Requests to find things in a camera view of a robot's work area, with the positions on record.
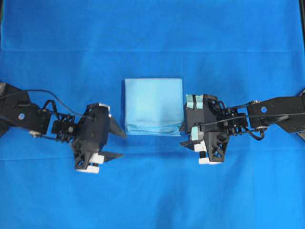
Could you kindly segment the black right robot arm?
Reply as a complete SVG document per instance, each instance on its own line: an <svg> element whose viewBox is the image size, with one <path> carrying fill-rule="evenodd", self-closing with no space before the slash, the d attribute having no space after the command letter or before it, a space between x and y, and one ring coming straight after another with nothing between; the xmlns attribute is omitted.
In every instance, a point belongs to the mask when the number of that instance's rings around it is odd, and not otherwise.
<svg viewBox="0 0 305 229"><path fill-rule="evenodd" d="M188 135L188 140L180 144L199 153L199 164L216 165L225 161L231 136L249 134L261 141L273 124L304 138L305 94L250 101L232 107L226 107L213 95L188 94L184 122L180 127L180 131Z"/></svg>

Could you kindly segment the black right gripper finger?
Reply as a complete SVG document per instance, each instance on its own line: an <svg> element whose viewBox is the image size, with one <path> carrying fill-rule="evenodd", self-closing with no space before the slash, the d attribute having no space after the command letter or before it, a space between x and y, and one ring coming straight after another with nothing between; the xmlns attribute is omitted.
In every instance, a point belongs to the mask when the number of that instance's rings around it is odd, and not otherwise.
<svg viewBox="0 0 305 229"><path fill-rule="evenodd" d="M195 145L198 144L198 141L183 141L180 143L181 146L186 147L192 151L195 151Z"/></svg>

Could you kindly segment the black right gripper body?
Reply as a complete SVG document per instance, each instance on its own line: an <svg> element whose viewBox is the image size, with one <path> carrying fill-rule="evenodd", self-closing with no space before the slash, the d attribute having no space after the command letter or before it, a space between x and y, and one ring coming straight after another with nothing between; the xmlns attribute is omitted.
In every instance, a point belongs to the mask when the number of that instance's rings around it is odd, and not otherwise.
<svg viewBox="0 0 305 229"><path fill-rule="evenodd" d="M198 141L195 152L199 153L201 165L224 162L229 136L217 120L222 118L223 109L224 104L215 96L186 95L183 131L188 135L188 140Z"/></svg>

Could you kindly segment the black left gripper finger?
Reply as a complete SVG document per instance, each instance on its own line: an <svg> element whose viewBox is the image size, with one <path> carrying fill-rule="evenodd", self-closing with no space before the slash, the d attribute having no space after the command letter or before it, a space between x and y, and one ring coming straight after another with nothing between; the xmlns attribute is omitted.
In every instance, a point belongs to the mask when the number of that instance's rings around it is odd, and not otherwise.
<svg viewBox="0 0 305 229"><path fill-rule="evenodd" d="M126 138L126 133L121 129L114 117L110 118L109 132L116 136Z"/></svg>
<svg viewBox="0 0 305 229"><path fill-rule="evenodd" d="M101 151L100 155L103 156L103 162L108 162L113 159L117 159L123 156L123 154L120 153L114 153L109 151Z"/></svg>

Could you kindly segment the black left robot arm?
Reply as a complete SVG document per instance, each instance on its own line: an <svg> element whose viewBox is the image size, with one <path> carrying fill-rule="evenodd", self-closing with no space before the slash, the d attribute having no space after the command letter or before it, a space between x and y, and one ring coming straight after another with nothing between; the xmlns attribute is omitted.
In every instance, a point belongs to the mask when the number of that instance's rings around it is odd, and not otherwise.
<svg viewBox="0 0 305 229"><path fill-rule="evenodd" d="M0 134L10 127L29 131L32 137L48 138L51 117L56 116L51 133L54 141L70 143L74 154L74 168L79 172L97 174L100 165L120 158L120 153L103 151L109 134L125 138L110 113L110 107L95 103L86 106L83 114L70 110L68 114L58 112L56 96L47 100L43 107L31 102L28 90L19 89L8 83L0 84Z"/></svg>

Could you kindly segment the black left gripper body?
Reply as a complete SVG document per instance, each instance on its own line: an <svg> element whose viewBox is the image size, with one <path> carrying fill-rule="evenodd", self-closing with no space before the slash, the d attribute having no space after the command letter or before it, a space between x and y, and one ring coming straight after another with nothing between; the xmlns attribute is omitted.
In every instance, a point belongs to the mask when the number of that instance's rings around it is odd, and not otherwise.
<svg viewBox="0 0 305 229"><path fill-rule="evenodd" d="M110 128L110 107L96 103L86 107L77 124L76 137L72 141L74 168L79 172L98 173L105 161L101 153L107 143Z"/></svg>

